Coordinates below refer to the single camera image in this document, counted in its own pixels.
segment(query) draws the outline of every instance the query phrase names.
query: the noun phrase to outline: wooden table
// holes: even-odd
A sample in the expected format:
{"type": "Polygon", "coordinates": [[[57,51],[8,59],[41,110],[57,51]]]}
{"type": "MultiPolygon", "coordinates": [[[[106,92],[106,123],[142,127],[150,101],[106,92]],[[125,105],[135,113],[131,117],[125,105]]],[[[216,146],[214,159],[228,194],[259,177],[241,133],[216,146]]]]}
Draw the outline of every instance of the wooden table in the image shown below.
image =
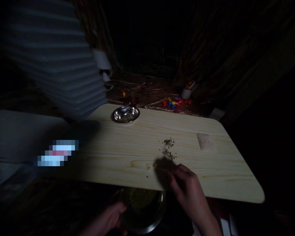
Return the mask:
{"type": "Polygon", "coordinates": [[[89,116],[101,123],[94,140],[77,152],[79,161],[59,168],[62,177],[90,182],[163,190],[153,163],[162,156],[162,142],[200,180],[207,197],[262,203],[264,192],[224,127],[216,120],[140,108],[133,123],[110,118],[118,105],[105,104],[89,116]],[[202,151],[196,133],[209,134],[218,153],[202,151]]]}

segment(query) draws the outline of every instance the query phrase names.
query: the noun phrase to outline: pile of herb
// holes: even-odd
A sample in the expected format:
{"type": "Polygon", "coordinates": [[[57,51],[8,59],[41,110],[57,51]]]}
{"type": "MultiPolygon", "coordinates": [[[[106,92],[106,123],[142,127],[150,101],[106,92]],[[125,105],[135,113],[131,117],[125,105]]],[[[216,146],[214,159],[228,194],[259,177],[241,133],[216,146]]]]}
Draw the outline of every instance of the pile of herb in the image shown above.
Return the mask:
{"type": "Polygon", "coordinates": [[[164,144],[164,147],[161,150],[163,154],[163,158],[170,161],[173,161],[175,158],[177,158],[169,151],[169,149],[174,146],[175,140],[172,140],[170,137],[170,139],[165,139],[162,143],[164,144]]]}
{"type": "Polygon", "coordinates": [[[128,113],[126,115],[123,115],[122,118],[120,119],[121,122],[129,122],[131,120],[133,120],[134,118],[136,118],[137,114],[132,114],[132,113],[128,113]]]}
{"type": "Polygon", "coordinates": [[[146,209],[157,196],[157,191],[133,188],[130,192],[130,202],[137,211],[146,209]]]}

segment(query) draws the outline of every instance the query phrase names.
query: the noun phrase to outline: small stainless steel bowl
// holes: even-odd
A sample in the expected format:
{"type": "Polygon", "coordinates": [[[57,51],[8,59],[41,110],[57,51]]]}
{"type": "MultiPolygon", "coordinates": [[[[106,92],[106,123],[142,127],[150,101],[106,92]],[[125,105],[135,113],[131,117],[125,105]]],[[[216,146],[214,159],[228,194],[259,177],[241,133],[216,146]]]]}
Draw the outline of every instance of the small stainless steel bowl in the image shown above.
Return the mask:
{"type": "Polygon", "coordinates": [[[136,211],[130,202],[132,188],[120,190],[119,200],[129,203],[127,210],[121,215],[123,225],[136,234],[146,234],[156,228],[161,222],[166,209],[166,192],[158,191],[155,201],[145,212],[136,211]]]}
{"type": "Polygon", "coordinates": [[[140,111],[136,107],[119,107],[112,113],[112,117],[115,121],[120,123],[129,123],[136,120],[140,115],[140,111]],[[131,119],[125,121],[126,116],[132,116],[131,119]]]}

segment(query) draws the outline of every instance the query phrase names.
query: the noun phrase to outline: white cable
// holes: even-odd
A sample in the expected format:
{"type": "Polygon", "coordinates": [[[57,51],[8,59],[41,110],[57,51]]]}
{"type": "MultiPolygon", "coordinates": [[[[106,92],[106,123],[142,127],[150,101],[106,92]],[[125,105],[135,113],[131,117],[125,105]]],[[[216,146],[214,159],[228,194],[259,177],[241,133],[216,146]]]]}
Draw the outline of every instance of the white cable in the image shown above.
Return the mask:
{"type": "Polygon", "coordinates": [[[125,82],[125,81],[122,81],[122,80],[109,80],[109,81],[106,81],[104,84],[106,84],[107,82],[110,82],[110,81],[120,81],[120,82],[123,82],[123,83],[126,83],[126,84],[133,84],[133,83],[128,83],[128,82],[125,82]]]}
{"type": "Polygon", "coordinates": [[[113,85],[109,85],[109,86],[111,86],[111,88],[110,89],[107,89],[106,91],[112,90],[114,88],[113,85]]]}

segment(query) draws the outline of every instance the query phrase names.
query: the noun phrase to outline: left hand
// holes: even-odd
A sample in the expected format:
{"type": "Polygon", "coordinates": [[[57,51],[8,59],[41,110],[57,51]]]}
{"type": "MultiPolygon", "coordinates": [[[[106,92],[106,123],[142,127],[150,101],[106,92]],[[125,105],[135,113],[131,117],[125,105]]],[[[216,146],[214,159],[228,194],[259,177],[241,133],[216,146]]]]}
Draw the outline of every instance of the left hand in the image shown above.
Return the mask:
{"type": "Polygon", "coordinates": [[[119,229],[122,235],[127,235],[128,232],[120,221],[120,214],[126,209],[123,202],[116,202],[108,206],[80,236],[104,236],[113,228],[119,229]]]}

